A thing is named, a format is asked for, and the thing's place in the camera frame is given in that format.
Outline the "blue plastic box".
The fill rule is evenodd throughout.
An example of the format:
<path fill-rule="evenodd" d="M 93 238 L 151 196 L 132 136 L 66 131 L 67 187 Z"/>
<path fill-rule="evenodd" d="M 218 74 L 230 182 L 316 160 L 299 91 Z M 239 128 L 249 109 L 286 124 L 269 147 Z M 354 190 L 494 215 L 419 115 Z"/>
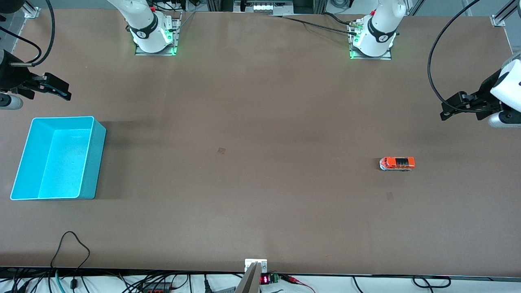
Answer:
<path fill-rule="evenodd" d="M 32 119 L 11 200 L 94 199 L 105 137 L 93 116 Z"/>

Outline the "white metal edge bracket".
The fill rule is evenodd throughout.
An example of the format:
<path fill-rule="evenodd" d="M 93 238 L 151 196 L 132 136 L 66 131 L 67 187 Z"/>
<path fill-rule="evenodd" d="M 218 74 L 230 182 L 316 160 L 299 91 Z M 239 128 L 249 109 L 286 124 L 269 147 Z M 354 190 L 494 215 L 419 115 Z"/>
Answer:
<path fill-rule="evenodd" d="M 258 263 L 258 267 L 262 274 L 266 274 L 268 272 L 267 259 L 265 258 L 246 258 L 244 261 L 244 271 L 247 271 L 251 265 Z"/>

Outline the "black orange power strip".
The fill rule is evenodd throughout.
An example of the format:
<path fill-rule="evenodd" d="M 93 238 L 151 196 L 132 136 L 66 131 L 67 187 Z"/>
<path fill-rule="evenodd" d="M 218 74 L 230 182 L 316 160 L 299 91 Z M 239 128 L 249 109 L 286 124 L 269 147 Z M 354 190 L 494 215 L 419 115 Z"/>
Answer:
<path fill-rule="evenodd" d="M 170 282 L 145 282 L 141 286 L 141 293 L 171 293 L 172 290 Z"/>

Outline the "lit equipment rack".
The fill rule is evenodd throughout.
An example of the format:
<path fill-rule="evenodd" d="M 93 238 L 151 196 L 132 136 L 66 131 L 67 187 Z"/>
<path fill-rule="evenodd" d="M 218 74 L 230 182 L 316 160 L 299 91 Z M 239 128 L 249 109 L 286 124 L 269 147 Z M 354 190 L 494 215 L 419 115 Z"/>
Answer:
<path fill-rule="evenodd" d="M 233 0 L 233 12 L 286 15 L 294 13 L 292 0 Z"/>

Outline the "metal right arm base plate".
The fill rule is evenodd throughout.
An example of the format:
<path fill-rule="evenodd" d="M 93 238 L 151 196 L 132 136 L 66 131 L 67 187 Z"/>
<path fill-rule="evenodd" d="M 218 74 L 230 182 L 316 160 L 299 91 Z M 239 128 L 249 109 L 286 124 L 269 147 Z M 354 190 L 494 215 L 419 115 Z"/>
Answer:
<path fill-rule="evenodd" d="M 149 24 L 143 28 L 129 26 L 135 42 L 136 56 L 175 56 L 179 41 L 181 19 L 151 11 Z"/>

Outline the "orange toy bus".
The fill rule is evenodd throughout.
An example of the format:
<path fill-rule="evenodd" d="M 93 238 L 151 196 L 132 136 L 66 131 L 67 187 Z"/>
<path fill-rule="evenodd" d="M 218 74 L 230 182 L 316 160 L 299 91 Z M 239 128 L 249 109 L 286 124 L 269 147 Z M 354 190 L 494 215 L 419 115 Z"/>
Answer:
<path fill-rule="evenodd" d="M 416 164 L 413 157 L 383 157 L 379 161 L 380 169 L 383 171 L 412 171 Z"/>

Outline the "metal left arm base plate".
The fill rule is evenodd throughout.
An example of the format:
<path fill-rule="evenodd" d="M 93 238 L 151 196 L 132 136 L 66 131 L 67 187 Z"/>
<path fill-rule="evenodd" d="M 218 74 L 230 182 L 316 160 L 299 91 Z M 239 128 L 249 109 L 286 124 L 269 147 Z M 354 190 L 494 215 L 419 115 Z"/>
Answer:
<path fill-rule="evenodd" d="M 372 16 L 365 15 L 347 25 L 351 59 L 391 60 L 391 47 L 396 31 L 381 32 L 372 25 Z"/>

